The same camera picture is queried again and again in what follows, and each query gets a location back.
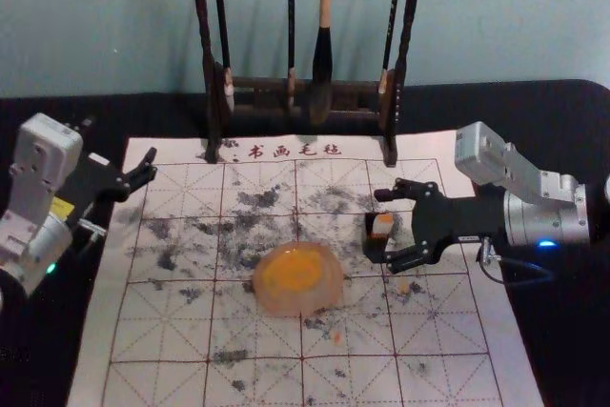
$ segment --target gray wall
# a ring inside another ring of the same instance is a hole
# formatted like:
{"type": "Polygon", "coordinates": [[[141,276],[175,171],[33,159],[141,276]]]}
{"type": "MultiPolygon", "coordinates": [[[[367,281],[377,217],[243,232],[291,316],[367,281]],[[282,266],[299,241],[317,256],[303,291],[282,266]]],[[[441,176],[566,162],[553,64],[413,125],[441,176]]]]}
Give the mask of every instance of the gray wall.
{"type": "MultiPolygon", "coordinates": [[[[389,1],[335,0],[336,78],[378,78],[389,1]]],[[[225,2],[234,73],[284,76],[286,0],[225,2]]],[[[308,77],[317,0],[296,23],[308,77]]],[[[0,0],[0,96],[202,91],[200,59],[193,0],[0,0]]],[[[610,0],[419,0],[408,83],[540,78],[610,87],[610,0]]]]}

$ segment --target wire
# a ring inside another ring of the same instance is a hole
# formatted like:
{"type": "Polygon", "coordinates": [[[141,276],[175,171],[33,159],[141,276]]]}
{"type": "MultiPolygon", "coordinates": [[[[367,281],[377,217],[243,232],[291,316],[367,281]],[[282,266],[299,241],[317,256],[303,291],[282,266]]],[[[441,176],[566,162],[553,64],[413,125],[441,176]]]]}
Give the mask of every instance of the wire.
{"type": "Polygon", "coordinates": [[[485,274],[485,276],[487,278],[494,281],[495,283],[504,285],[506,287],[515,288],[515,287],[531,286],[531,285],[537,285],[537,284],[544,283],[546,281],[551,281],[551,280],[555,279],[555,274],[553,274],[548,269],[544,269],[543,267],[539,266],[538,264],[534,264],[532,262],[527,262],[527,261],[521,261],[519,259],[510,259],[510,258],[506,258],[506,257],[501,257],[498,260],[498,262],[505,262],[506,264],[509,264],[509,265],[512,265],[515,267],[521,267],[526,270],[535,271],[536,273],[538,273],[540,275],[540,277],[536,278],[536,279],[532,279],[532,280],[518,280],[518,281],[500,280],[498,278],[495,278],[493,275],[491,275],[489,273],[489,271],[485,268],[485,263],[483,262],[483,256],[478,256],[477,261],[478,261],[478,265],[480,266],[480,269],[483,271],[483,273],[485,274]]]}

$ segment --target felt mat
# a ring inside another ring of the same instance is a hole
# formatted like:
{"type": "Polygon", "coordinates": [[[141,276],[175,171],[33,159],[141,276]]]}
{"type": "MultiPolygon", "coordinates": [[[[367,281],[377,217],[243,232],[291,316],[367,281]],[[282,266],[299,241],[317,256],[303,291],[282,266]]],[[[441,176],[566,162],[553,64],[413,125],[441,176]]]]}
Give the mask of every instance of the felt mat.
{"type": "Polygon", "coordinates": [[[361,251],[363,215],[395,216],[412,243],[413,202],[377,203],[397,177],[474,195],[454,166],[455,132],[400,135],[388,169],[372,137],[224,141],[132,138],[157,178],[118,204],[91,297],[69,405],[541,405],[505,290],[477,244],[400,275],[361,251]],[[343,304],[270,317],[251,276],[273,247],[313,240],[343,268],[343,304]]]}

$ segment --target yellow label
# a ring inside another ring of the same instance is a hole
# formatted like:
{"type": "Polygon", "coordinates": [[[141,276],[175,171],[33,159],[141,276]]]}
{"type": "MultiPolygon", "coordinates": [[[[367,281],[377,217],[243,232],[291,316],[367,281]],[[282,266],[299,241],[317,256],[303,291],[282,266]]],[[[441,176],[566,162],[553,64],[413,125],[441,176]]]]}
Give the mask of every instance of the yellow label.
{"type": "Polygon", "coordinates": [[[68,215],[74,210],[74,206],[70,202],[61,200],[59,197],[54,197],[51,203],[51,212],[62,221],[68,219],[68,215]]]}
{"type": "Polygon", "coordinates": [[[290,250],[267,266],[263,284],[271,295],[308,290],[322,277],[321,261],[315,250],[290,250]]]}

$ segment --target black tablecloth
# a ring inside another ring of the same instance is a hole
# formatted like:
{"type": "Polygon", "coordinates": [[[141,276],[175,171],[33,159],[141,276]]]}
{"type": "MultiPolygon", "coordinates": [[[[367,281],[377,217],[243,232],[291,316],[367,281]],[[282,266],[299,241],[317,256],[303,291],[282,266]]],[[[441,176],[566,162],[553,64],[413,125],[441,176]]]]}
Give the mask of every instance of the black tablecloth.
{"type": "MultiPolygon", "coordinates": [[[[534,81],[409,88],[399,132],[456,129],[481,120],[540,168],[580,182],[610,173],[610,91],[587,81],[534,81]]],[[[130,136],[195,137],[196,94],[0,99],[0,209],[19,125],[36,112],[64,121],[93,114],[86,149],[121,165],[130,136]]],[[[262,119],[230,134],[281,133],[262,119]]],[[[111,206],[94,220],[107,224],[111,206]]],[[[540,391],[548,405],[610,405],[610,248],[560,249],[539,258],[557,281],[509,291],[540,391]]],[[[0,320],[0,405],[64,405],[71,387],[101,248],[65,255],[18,315],[0,320]]]]}

